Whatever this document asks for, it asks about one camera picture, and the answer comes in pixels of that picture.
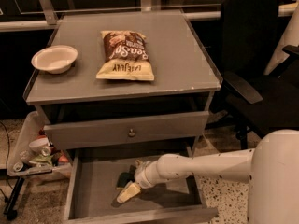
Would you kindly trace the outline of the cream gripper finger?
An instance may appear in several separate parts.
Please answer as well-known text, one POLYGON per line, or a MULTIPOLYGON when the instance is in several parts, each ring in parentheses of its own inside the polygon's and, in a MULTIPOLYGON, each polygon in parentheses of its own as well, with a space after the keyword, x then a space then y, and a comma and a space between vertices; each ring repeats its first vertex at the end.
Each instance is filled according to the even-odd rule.
POLYGON ((141 192, 140 186, 136 182, 129 181, 117 197, 118 203, 125 203, 141 192))

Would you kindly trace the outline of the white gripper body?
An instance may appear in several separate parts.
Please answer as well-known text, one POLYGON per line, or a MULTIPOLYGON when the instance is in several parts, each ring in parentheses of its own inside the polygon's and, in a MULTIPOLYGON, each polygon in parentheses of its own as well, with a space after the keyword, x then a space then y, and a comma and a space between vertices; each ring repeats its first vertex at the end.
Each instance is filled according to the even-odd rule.
POLYGON ((135 161, 135 182, 142 189, 149 189, 163 180, 157 171, 157 161, 135 161))

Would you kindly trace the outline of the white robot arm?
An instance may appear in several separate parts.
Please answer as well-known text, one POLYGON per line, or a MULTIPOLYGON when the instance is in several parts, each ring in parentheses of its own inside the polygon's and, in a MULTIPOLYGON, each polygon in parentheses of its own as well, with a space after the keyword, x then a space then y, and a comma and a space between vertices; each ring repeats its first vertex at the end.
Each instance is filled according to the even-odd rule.
POLYGON ((125 203, 143 189, 189 176, 249 185, 247 224, 299 224, 299 132, 278 130, 255 148, 199 157, 165 154, 136 161, 134 179, 117 197, 125 203))

